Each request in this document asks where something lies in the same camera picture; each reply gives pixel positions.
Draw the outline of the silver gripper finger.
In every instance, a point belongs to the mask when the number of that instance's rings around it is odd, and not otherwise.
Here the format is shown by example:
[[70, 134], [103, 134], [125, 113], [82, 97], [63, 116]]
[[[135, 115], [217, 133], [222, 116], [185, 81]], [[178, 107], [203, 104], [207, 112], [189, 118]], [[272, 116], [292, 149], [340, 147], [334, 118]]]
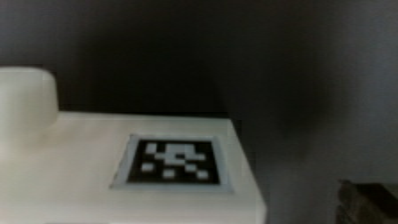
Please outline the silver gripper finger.
[[398, 183], [340, 183], [336, 224], [398, 224]]

